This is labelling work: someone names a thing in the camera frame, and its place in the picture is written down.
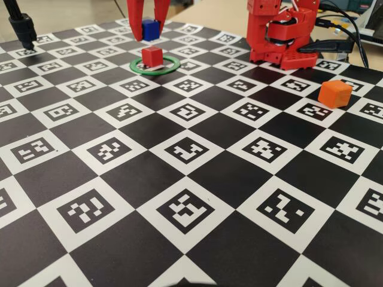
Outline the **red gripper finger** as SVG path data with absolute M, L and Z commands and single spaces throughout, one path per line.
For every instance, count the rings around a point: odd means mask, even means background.
M 137 41 L 142 40 L 142 13 L 144 0 L 127 0 L 129 25 Z
M 170 0 L 154 1 L 154 21 L 156 38 L 160 38 L 168 14 L 170 3 Z

